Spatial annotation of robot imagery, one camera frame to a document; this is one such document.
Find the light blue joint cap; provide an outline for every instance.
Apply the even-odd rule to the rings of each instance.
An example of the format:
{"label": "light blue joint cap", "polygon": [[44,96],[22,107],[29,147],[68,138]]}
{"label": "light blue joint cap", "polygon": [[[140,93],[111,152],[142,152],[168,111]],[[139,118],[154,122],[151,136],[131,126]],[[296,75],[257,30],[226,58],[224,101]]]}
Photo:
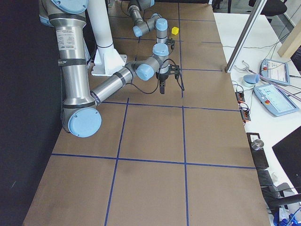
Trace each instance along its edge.
{"label": "light blue joint cap", "polygon": [[89,0],[51,0],[59,9],[70,14],[79,14],[88,7]]}
{"label": "light blue joint cap", "polygon": [[41,15],[39,15],[39,17],[40,17],[40,21],[43,25],[53,27],[53,25],[50,23],[49,19],[47,19]]}
{"label": "light blue joint cap", "polygon": [[141,29],[138,26],[134,26],[133,31],[137,38],[139,38],[143,35]]}
{"label": "light blue joint cap", "polygon": [[160,57],[166,57],[169,55],[168,46],[164,43],[157,43],[152,48],[153,54],[160,56]]}
{"label": "light blue joint cap", "polygon": [[140,79],[142,79],[143,81],[147,81],[152,76],[154,76],[155,72],[151,66],[142,64],[137,68],[136,73]]}
{"label": "light blue joint cap", "polygon": [[98,131],[101,124],[100,113],[92,107],[86,107],[73,113],[68,121],[68,129],[77,137],[89,137]]}
{"label": "light blue joint cap", "polygon": [[168,28],[167,20],[164,18],[160,18],[156,21],[156,30],[166,31]]}

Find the cardboard surface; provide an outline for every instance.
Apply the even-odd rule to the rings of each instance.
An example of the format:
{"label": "cardboard surface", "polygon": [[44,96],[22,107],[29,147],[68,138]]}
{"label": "cardboard surface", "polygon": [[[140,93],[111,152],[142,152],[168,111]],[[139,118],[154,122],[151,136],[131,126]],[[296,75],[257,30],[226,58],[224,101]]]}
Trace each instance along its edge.
{"label": "cardboard surface", "polygon": [[[110,11],[115,48],[144,60],[155,40],[137,39],[120,5]],[[183,69],[185,91],[173,75],[165,95],[126,85],[97,107],[95,135],[62,131],[25,226],[269,225],[211,6],[151,10],[180,20],[170,58]],[[90,75],[90,88],[105,79]],[[149,92],[157,79],[134,84]]]}

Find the black chair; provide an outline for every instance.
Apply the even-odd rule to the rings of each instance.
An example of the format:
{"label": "black chair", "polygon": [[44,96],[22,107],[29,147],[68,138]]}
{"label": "black chair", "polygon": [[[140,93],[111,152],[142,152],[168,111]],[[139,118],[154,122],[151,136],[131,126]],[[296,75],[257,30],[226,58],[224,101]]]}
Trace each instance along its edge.
{"label": "black chair", "polygon": [[[276,16],[280,14],[284,14],[287,11],[287,7],[285,5],[287,0],[282,2],[281,0],[268,0],[263,10],[261,12],[262,15],[265,16]],[[254,6],[256,0],[249,0],[249,6]]]}

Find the yellow cube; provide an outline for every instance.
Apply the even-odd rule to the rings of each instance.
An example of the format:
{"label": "yellow cube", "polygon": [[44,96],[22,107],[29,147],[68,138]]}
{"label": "yellow cube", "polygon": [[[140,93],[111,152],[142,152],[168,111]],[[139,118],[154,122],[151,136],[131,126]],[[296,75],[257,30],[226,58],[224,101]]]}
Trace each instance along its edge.
{"label": "yellow cube", "polygon": [[171,34],[177,35],[179,33],[179,28],[178,27],[173,27],[171,29]]}

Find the black curtain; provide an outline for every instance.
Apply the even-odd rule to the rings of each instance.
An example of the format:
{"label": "black curtain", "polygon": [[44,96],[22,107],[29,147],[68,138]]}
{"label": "black curtain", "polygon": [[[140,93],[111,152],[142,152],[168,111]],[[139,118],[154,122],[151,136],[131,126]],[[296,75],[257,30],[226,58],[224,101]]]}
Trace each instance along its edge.
{"label": "black curtain", "polygon": [[19,226],[61,130],[61,80],[38,1],[3,1],[0,15],[0,225]]}

